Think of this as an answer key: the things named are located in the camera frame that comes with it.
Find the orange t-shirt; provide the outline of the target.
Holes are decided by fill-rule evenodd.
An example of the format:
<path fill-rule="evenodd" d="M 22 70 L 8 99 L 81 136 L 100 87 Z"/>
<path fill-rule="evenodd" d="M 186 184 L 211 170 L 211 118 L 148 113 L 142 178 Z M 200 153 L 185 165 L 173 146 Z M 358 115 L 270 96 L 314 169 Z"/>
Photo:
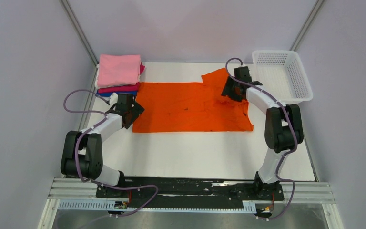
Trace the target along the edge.
<path fill-rule="evenodd" d="M 226 69 L 202 75 L 195 83 L 142 83 L 136 101 L 144 112 L 133 123 L 134 133 L 246 132 L 254 126 L 249 103 L 221 95 Z"/>

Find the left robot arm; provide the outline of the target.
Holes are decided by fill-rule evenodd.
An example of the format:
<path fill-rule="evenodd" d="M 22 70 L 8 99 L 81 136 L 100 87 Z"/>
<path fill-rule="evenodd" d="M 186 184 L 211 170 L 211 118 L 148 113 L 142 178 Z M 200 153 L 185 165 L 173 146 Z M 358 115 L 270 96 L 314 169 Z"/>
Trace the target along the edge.
<path fill-rule="evenodd" d="M 108 188 L 115 197 L 128 190 L 124 173 L 103 162 L 102 144 L 115 132 L 129 129 L 144 112 L 134 94 L 113 93 L 107 104 L 109 110 L 100 112 L 103 118 L 89 128 L 66 134 L 60 171 L 66 176 L 80 178 Z"/>

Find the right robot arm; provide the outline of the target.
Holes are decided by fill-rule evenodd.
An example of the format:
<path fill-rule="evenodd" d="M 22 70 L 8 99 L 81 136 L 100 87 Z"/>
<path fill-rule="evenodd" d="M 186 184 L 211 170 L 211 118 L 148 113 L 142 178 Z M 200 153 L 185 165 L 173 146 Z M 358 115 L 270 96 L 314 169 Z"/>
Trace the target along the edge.
<path fill-rule="evenodd" d="M 246 100 L 265 114 L 267 153 L 253 183 L 237 189 L 238 198 L 282 200 L 280 169 L 286 156 L 294 152 L 304 138 L 299 106 L 284 104 L 272 96 L 259 81 L 252 80 L 247 66 L 237 67 L 233 75 L 228 75 L 222 96 L 236 102 Z"/>

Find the magenta folded t-shirt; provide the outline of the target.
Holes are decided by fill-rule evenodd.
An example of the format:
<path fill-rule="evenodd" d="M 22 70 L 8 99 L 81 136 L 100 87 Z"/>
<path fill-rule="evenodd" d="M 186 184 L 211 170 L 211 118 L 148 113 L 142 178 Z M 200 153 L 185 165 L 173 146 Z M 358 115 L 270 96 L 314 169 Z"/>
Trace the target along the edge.
<path fill-rule="evenodd" d="M 99 92 L 137 91 L 145 66 L 137 62 L 102 62 L 95 86 Z"/>

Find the blue folded t-shirt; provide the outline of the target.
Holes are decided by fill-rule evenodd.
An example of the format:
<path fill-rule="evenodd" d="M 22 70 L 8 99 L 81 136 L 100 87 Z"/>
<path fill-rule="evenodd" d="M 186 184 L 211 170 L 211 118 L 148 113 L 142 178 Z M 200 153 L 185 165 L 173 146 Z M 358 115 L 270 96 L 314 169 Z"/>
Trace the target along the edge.
<path fill-rule="evenodd" d="M 136 96 L 138 91 L 117 91 L 117 92 L 99 92 L 97 91 L 96 94 L 102 97 L 110 97 L 112 94 L 132 94 Z"/>

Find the pink folded t-shirt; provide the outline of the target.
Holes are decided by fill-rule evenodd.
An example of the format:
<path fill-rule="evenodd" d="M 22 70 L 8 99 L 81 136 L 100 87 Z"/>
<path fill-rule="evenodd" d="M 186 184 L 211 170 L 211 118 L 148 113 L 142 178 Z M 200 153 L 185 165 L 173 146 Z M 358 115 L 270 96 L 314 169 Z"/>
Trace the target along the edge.
<path fill-rule="evenodd" d="M 102 54 L 99 59 L 96 85 L 100 89 L 137 84 L 140 81 L 141 64 L 140 55 Z"/>

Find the white plastic basket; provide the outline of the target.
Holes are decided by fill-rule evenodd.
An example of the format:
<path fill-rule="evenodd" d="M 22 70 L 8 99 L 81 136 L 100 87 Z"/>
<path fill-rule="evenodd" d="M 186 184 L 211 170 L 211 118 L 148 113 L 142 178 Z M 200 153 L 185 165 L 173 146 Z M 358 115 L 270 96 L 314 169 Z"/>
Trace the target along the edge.
<path fill-rule="evenodd" d="M 287 104 L 313 99 L 313 92 L 300 56 L 294 51 L 252 52 L 254 76 L 275 98 Z"/>

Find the right aluminium frame post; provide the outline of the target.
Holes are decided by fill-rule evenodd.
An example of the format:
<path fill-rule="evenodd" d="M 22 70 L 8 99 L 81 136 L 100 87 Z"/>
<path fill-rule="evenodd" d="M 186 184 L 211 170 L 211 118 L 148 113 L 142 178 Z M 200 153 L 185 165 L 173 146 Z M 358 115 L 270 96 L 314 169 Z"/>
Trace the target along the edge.
<path fill-rule="evenodd" d="M 326 0 L 316 0 L 311 11 L 309 12 L 306 20 L 304 21 L 299 33 L 297 34 L 294 42 L 292 43 L 290 50 L 297 52 L 299 49 L 302 41 L 304 40 L 306 34 L 308 33 L 309 29 L 311 28 L 313 22 L 317 18 L 321 8 L 325 4 Z"/>

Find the aluminium frame post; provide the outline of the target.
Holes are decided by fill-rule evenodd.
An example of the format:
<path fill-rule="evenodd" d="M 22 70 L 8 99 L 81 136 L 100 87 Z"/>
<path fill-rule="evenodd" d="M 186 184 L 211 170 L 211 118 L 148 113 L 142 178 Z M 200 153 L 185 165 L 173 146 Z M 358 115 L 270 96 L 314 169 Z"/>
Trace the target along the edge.
<path fill-rule="evenodd" d="M 74 28 L 77 36 L 79 37 L 85 51 L 87 52 L 88 57 L 90 58 L 93 65 L 96 66 L 99 63 L 99 61 L 98 61 L 97 57 L 95 56 L 94 51 L 93 51 L 85 33 L 83 32 L 83 29 L 76 17 L 76 14 L 74 13 L 74 11 L 72 9 L 71 4 L 69 3 L 68 0 L 59 0 L 59 3 L 63 7 L 65 14 L 67 15 L 68 19 L 70 20 L 70 23 L 71 23 L 72 27 Z"/>
<path fill-rule="evenodd" d="M 311 28 L 313 22 L 317 18 L 321 8 L 325 4 L 326 0 L 316 0 L 311 11 L 309 12 L 306 20 L 304 21 L 299 33 L 297 34 L 294 42 L 292 43 L 290 50 L 297 52 L 299 49 L 302 41 L 304 40 L 306 34 L 308 33 L 309 29 Z"/>

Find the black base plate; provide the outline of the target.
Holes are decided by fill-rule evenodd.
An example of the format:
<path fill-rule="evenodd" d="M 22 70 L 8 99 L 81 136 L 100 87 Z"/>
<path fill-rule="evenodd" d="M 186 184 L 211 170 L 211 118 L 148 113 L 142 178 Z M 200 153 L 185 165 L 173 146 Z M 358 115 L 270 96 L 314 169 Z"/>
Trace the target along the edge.
<path fill-rule="evenodd" d="M 189 209 L 240 209 L 243 200 L 239 199 L 237 189 L 253 183 L 252 180 L 200 179 L 178 177 L 133 177 L 125 178 L 128 188 L 139 187 L 139 190 L 118 192 L 111 188 L 98 187 L 98 198 L 126 198 L 129 207 L 137 208 L 147 202 L 148 208 L 189 208 Z M 261 200 L 268 203 L 283 201 L 274 197 Z"/>

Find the left aluminium frame post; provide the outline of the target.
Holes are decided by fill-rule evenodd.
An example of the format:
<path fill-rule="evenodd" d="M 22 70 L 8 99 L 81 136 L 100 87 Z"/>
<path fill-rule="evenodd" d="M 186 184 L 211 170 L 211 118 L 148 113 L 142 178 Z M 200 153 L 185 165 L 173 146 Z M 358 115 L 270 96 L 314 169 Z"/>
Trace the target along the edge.
<path fill-rule="evenodd" d="M 83 32 L 83 29 L 76 17 L 76 14 L 74 13 L 74 11 L 72 9 L 71 4 L 69 3 L 68 0 L 59 0 L 59 3 L 63 7 L 65 14 L 67 15 L 68 19 L 70 20 L 70 23 L 71 23 L 72 27 L 74 28 L 77 36 L 79 37 L 85 51 L 87 52 L 88 57 L 90 58 L 93 65 L 96 66 L 99 63 L 99 61 L 98 61 L 97 57 L 95 56 L 94 51 L 93 51 L 85 33 Z"/>

